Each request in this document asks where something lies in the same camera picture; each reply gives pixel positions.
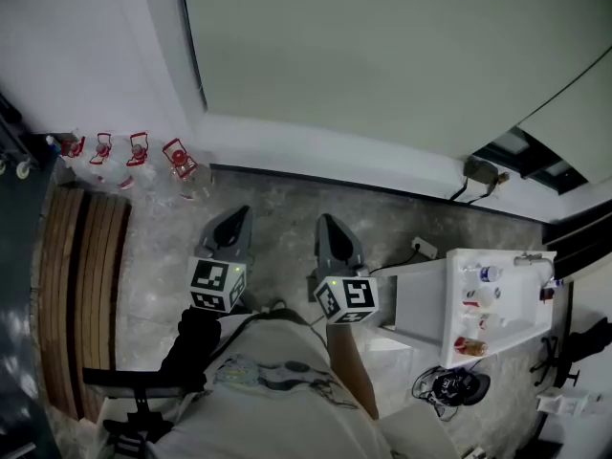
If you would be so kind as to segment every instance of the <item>power outlet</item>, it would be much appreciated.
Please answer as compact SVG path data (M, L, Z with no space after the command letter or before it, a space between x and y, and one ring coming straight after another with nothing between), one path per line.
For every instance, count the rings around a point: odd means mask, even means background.
M417 250L417 245L419 245L419 253L423 256L426 256L430 260L435 260L438 258L438 249L435 248L431 243L428 243L423 238L419 238L416 236L412 240L412 248Z

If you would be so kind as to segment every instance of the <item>person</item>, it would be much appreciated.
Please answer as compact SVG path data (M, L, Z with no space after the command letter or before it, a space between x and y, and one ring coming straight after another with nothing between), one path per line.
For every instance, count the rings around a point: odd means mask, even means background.
M377 427L351 325L327 325L326 333L327 342L287 308L219 319L184 311L160 372L205 372L205 392L166 435L146 443L148 456L403 457Z

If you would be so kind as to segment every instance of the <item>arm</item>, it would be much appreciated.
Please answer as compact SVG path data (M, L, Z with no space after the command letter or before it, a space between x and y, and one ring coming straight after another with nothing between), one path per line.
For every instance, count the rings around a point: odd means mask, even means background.
M373 420L378 420L374 388L365 372L351 325L327 325L327 348L332 370Z

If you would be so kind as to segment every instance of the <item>wooden slat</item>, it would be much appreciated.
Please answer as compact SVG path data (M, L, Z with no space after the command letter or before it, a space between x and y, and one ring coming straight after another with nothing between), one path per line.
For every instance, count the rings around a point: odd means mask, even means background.
M49 208L49 214L45 222L45 236L42 245L42 254L40 258L40 292L38 296L38 335L40 341L40 352L43 356L49 352L50 341L48 336L48 320L47 313L50 311L50 288L48 286L47 276L47 265L51 260L51 239L53 227L55 225L55 217L57 214L57 208L59 206L59 192L55 190L51 205ZM50 362L48 359L42 359L42 370L45 378L45 388L47 389L47 397L50 401L55 398L53 386L52 386L52 371Z
M78 380L78 393L80 396L83 414L85 413L85 384L83 384L83 298L85 287L85 268L87 265L87 254L89 252L90 239L92 237L94 227L94 217L98 206L100 196L92 196L89 208L87 210L87 219L85 220L85 228L83 229L83 241L80 247L78 260L78 273L76 275L76 291L75 291L75 365L76 377Z
M60 217L58 219L58 231L57 238L55 240L55 255L53 261L53 285L52 285L52 307L51 307L51 350L54 359L54 387L57 393L57 400L52 403L55 407L70 415L70 407L68 406L68 397L64 389L62 382L63 372L61 369L61 345L59 340L59 292L60 292L60 278L61 278L61 262L62 253L64 251L64 240L66 238L66 231L68 229L68 223L66 222L70 210L75 200L75 192L68 189L65 193L66 201L63 206L60 207Z
M61 384L64 387L64 393L66 397L66 412L68 416L78 420L82 416L80 412L80 406L77 409L77 403L80 402L78 397L75 398L75 391L77 390L77 384L73 382L73 368L71 363L74 363L72 356L69 352L73 353L73 341L74 341L74 310L73 297L74 290L69 288L69 276L71 269L71 257L73 253L73 245L75 241L75 231L77 229L77 221L80 213L81 203L83 200L83 190L73 189L71 194L73 195L72 205L68 216L65 219L66 224L66 235L64 237L64 244L61 252L61 271L59 274L59 293L58 293L58 332L59 332L59 359L60 359L60 370L61 370Z
M96 260L98 255L98 244L99 244L99 233L102 225L102 217L106 208L108 199L106 197L100 197L98 204L96 205L96 211L94 213L94 225L92 226L92 235L89 241L89 247L87 250L87 263L85 267L85 282L83 285L83 299L82 299L82 353L83 353L83 367L94 367L92 365L92 352L91 352L91 314L92 314L92 292L94 290L94 271L96 267ZM96 422L98 420L97 414L97 403L94 397L94 393L89 389L85 388L85 392L81 395L83 403L83 412L85 417Z
M96 266L94 268L94 283L92 288L92 306L90 314L90 349L91 349L91 366L95 369L100 369L99 361L99 308L100 294L102 289L102 273L104 271L104 256L108 246L108 234L113 221L113 211L117 203L116 197L110 197L106 201L104 213L102 215L102 223L99 230L98 249L96 251ZM99 414L101 405L100 400L94 395L93 407L96 414Z
M114 365L115 349L111 348L114 339L111 333L115 325L115 303L117 298L116 291L116 267L121 262L122 239L121 229L125 228L123 219L127 209L127 202L122 197L117 200L113 219L108 233L108 243L104 255L104 270L102 273L102 284L99 298L99 368L112 369Z

